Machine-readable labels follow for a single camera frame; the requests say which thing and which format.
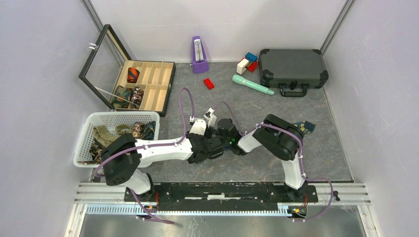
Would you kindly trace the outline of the navy yellow floral tie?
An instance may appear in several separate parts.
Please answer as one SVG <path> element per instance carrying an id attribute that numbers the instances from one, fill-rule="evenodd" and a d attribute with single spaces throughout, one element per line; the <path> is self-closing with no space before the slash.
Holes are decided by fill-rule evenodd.
<path id="1" fill-rule="evenodd" d="M 294 122 L 293 125 L 296 126 L 303 134 L 313 133 L 316 127 L 316 124 L 307 120 Z"/>

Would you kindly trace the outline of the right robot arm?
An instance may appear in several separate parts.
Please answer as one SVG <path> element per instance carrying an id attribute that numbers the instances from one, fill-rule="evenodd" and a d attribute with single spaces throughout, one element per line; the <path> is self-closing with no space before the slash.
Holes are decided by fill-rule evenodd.
<path id="1" fill-rule="evenodd" d="M 219 120 L 216 127 L 209 127 L 214 136 L 231 152 L 244 156 L 258 147 L 264 147 L 281 160 L 285 174 L 285 194 L 291 201 L 305 196 L 305 175 L 298 161 L 302 157 L 303 132 L 295 125 L 268 114 L 263 122 L 241 135 L 230 118 Z"/>

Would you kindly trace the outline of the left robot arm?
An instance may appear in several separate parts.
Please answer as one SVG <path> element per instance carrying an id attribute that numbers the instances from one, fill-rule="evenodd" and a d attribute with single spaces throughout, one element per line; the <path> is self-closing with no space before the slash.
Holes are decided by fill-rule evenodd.
<path id="1" fill-rule="evenodd" d="M 120 136 L 101 153 L 99 169 L 104 172 L 108 186 L 123 185 L 141 198 L 150 201 L 155 196 L 155 187 L 148 173 L 139 167 L 165 160 L 186 160 L 189 164 L 202 163 L 221 155 L 225 147 L 217 137 L 188 133 L 169 140 L 141 140 L 132 134 Z"/>

